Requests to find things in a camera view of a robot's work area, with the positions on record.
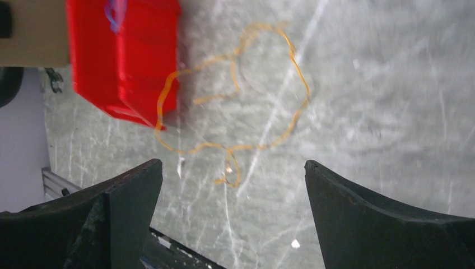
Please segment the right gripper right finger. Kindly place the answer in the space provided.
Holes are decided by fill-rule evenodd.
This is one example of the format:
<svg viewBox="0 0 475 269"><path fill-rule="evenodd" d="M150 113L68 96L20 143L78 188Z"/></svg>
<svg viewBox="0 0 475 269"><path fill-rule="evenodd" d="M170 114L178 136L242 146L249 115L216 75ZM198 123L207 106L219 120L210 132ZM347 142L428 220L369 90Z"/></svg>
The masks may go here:
<svg viewBox="0 0 475 269"><path fill-rule="evenodd" d="M473 268L474 219L414 207L308 160L305 181L326 268Z"/></svg>

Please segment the red plastic bin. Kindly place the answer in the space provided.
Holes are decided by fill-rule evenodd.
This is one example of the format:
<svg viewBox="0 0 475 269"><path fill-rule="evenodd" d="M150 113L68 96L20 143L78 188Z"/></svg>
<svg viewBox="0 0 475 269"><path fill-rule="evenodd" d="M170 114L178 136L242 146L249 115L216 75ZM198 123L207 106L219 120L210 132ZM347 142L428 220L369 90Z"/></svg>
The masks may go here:
<svg viewBox="0 0 475 269"><path fill-rule="evenodd" d="M178 1L66 1L73 88L107 115L155 127L175 110Z"/></svg>

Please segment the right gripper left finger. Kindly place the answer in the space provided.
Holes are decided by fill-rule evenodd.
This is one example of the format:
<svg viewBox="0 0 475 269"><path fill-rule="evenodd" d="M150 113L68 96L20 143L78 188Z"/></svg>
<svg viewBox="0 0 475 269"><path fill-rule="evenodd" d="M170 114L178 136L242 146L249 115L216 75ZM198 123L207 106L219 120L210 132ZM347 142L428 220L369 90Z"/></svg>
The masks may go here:
<svg viewBox="0 0 475 269"><path fill-rule="evenodd" d="M1 213L2 268L137 268L162 186L162 161L61 198Z"/></svg>

